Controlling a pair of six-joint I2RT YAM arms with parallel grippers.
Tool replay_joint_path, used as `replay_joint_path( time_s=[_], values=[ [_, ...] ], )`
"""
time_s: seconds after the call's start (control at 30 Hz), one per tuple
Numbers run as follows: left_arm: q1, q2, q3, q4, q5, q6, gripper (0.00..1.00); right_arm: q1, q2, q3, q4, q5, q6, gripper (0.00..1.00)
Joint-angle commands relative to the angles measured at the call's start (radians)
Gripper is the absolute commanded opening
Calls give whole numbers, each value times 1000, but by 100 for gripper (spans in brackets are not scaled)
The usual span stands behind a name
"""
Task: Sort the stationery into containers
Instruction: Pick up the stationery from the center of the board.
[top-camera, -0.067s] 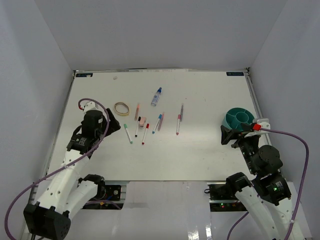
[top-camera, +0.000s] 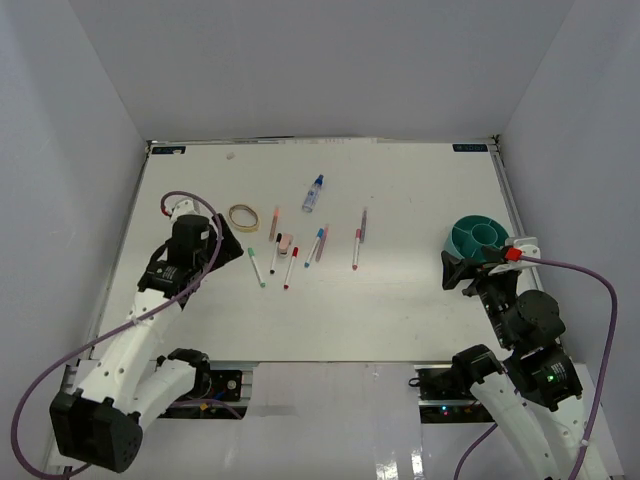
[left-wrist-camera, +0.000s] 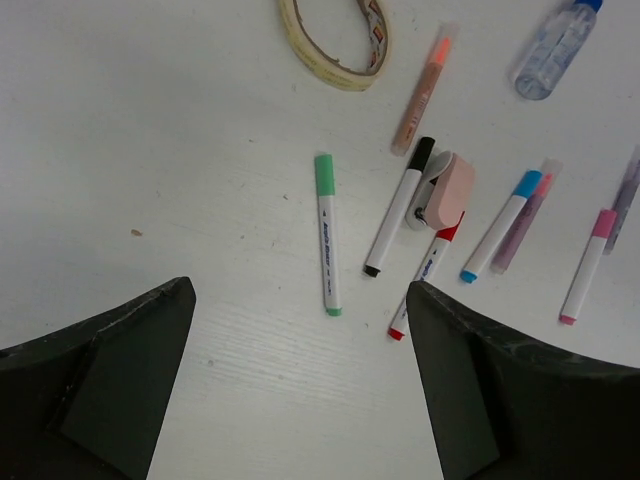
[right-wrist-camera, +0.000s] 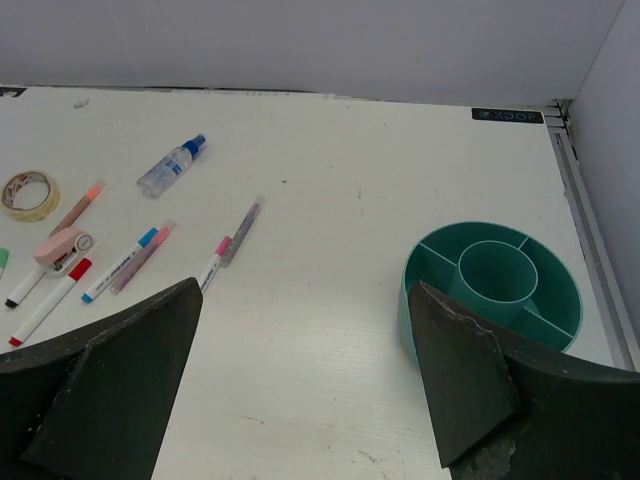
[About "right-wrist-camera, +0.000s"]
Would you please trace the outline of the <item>green cap white marker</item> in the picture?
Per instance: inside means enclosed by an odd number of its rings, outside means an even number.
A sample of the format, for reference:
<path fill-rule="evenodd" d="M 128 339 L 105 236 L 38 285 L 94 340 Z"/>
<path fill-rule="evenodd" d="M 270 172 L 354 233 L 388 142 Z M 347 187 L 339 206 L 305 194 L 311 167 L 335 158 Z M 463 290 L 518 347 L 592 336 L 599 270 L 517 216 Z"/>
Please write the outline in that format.
<path fill-rule="evenodd" d="M 4 247 L 1 247 L 0 248 L 0 278 L 2 277 L 4 270 L 6 268 L 8 258 L 9 258 L 9 250 Z"/>

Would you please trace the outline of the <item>pink mini stapler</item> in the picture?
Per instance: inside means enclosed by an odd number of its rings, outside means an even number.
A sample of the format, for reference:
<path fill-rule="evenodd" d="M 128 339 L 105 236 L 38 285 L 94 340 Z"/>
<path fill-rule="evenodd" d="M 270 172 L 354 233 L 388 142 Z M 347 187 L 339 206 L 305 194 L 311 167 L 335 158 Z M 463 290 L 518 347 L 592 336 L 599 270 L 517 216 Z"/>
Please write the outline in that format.
<path fill-rule="evenodd" d="M 52 277 L 60 277 L 86 256 L 95 238 L 75 227 L 66 227 L 50 236 L 33 253 L 36 263 Z"/>

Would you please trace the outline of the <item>blue cap white marker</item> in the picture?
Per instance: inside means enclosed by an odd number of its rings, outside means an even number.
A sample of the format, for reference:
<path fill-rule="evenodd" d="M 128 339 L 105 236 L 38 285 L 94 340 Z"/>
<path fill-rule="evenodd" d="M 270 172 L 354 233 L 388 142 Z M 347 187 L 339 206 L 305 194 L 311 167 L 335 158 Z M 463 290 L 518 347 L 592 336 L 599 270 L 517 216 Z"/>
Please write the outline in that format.
<path fill-rule="evenodd" d="M 158 229 L 152 227 L 139 238 L 117 261 L 114 262 L 89 288 L 81 295 L 81 301 L 85 304 L 92 303 L 108 286 L 124 271 L 132 260 L 146 247 Z"/>

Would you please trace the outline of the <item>red cap white marker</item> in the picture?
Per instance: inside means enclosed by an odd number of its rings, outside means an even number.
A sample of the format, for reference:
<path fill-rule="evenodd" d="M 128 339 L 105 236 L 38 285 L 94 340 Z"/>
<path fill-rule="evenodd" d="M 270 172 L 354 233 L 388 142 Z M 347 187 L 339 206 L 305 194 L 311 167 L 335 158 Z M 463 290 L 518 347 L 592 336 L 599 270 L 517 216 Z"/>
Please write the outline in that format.
<path fill-rule="evenodd" d="M 58 304 L 71 291 L 75 284 L 91 268 L 92 261 L 88 258 L 81 259 L 78 264 L 58 283 L 46 299 L 14 332 L 8 343 L 13 347 L 24 344 L 41 323 L 51 314 Z"/>

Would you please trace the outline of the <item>pink cap white marker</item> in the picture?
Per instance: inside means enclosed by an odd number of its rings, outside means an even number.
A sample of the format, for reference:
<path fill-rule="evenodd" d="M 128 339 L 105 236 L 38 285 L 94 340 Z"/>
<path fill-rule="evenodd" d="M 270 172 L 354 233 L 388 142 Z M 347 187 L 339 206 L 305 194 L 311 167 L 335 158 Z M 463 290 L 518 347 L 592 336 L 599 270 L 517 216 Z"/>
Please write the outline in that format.
<path fill-rule="evenodd" d="M 209 264 L 207 265 L 204 273 L 200 276 L 198 280 L 199 288 L 202 294 L 205 294 L 212 280 L 214 279 L 218 269 L 220 268 L 222 258 L 224 257 L 226 251 L 228 250 L 232 239 L 229 236 L 225 236 L 218 247 L 216 248 L 213 257 Z"/>

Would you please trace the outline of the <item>black cap white marker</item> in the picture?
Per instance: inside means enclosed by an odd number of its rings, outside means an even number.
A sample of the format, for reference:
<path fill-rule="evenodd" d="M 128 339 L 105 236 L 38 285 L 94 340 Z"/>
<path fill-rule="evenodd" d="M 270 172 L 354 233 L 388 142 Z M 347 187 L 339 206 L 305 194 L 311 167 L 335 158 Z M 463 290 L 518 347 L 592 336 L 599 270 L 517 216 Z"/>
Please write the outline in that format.
<path fill-rule="evenodd" d="M 5 301 L 5 306 L 10 309 L 15 309 L 19 306 L 45 274 L 46 269 L 40 265 L 36 265 L 14 291 L 9 294 Z"/>

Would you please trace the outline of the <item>beige tape roll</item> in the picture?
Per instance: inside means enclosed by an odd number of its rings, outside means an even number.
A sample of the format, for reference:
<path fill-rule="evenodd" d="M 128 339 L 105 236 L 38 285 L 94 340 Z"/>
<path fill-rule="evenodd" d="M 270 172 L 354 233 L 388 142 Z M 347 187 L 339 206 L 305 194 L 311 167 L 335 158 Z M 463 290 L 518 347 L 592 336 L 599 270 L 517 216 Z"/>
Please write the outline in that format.
<path fill-rule="evenodd" d="M 43 171 L 25 171 L 8 179 L 1 188 L 1 208 L 19 222 L 44 220 L 59 205 L 56 180 Z"/>

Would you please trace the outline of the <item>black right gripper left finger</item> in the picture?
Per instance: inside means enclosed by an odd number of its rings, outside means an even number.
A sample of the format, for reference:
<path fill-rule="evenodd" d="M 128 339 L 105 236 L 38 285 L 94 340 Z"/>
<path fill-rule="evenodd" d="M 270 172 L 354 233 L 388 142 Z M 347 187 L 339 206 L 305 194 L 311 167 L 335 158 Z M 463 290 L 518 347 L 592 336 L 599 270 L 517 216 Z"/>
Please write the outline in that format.
<path fill-rule="evenodd" d="M 2 354 L 2 478 L 151 478 L 202 303 L 187 278 Z"/>

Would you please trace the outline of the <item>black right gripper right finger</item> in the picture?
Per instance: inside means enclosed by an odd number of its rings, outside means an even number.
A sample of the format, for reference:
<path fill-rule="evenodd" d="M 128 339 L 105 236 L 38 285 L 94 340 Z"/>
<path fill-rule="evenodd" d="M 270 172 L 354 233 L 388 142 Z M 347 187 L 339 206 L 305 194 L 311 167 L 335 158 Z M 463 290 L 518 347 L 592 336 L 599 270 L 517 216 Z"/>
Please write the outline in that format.
<path fill-rule="evenodd" d="M 455 479 L 635 479 L 639 376 L 476 316 L 418 282 L 409 309 L 440 464 Z"/>

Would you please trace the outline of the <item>pink clear highlighter pen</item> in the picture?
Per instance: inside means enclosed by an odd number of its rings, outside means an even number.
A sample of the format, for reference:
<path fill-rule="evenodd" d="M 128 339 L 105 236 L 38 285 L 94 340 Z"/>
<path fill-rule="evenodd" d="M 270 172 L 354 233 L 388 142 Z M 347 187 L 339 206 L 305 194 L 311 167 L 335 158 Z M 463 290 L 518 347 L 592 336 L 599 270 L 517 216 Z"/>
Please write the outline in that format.
<path fill-rule="evenodd" d="M 149 243 L 134 256 L 123 272 L 114 280 L 110 286 L 110 291 L 113 295 L 118 295 L 127 286 L 142 266 L 151 258 L 151 256 L 173 232 L 176 226 L 177 223 L 173 219 L 168 219 L 162 225 Z"/>

